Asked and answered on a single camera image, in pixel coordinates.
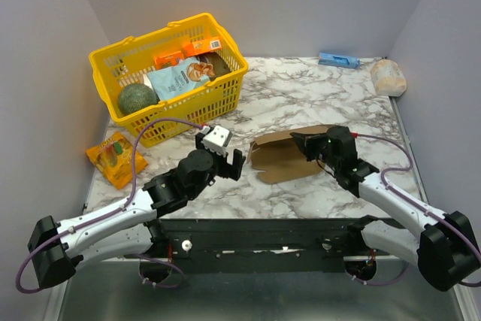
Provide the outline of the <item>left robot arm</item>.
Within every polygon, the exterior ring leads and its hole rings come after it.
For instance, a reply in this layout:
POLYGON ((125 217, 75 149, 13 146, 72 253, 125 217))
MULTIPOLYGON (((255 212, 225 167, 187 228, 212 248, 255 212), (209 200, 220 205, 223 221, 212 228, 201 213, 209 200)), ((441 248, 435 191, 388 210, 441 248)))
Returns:
POLYGON ((34 268, 37 290, 64 283, 90 263, 115 256, 151 257, 166 250, 166 238, 150 231, 152 221, 195 200, 216 177, 239 180, 246 161, 240 150, 228 160, 231 132, 206 127, 195 136, 195 149, 177 167, 155 176, 130 195, 91 213, 56 221, 52 216, 36 222, 25 260, 34 268))

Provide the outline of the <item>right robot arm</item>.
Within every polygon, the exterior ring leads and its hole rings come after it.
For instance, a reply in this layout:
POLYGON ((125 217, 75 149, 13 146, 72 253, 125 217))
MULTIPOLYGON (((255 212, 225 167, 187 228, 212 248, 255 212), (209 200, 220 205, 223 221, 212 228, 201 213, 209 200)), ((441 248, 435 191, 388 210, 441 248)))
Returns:
POLYGON ((382 250, 416 267, 435 289, 469 286, 466 278, 480 268, 480 250, 470 220, 456 211, 432 207, 393 184, 387 170, 379 170, 358 157, 356 138, 346 126, 324 133, 291 134, 307 161, 330 168, 338 184, 354 196, 374 204, 401 224, 395 228, 365 217, 346 235, 347 249, 361 255, 382 250))

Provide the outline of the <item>brown cardboard box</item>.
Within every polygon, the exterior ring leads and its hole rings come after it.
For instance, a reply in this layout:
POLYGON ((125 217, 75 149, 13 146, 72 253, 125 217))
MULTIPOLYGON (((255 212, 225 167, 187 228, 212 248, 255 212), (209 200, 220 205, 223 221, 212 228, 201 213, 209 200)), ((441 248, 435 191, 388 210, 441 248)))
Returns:
POLYGON ((324 133, 330 127, 331 125, 314 125, 265 133, 250 143, 247 160, 258 171, 257 178, 266 184, 283 183, 322 173, 315 161, 306 160, 290 134, 298 132, 314 135, 324 133))

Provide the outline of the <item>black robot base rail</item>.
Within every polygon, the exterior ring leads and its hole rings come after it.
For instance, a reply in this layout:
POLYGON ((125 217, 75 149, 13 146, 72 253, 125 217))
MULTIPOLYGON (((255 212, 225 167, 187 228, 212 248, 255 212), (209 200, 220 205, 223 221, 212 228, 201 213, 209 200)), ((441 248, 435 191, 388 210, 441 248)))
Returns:
POLYGON ((171 257, 186 274, 342 272, 369 260, 361 219, 163 219, 147 223, 153 259, 171 257))

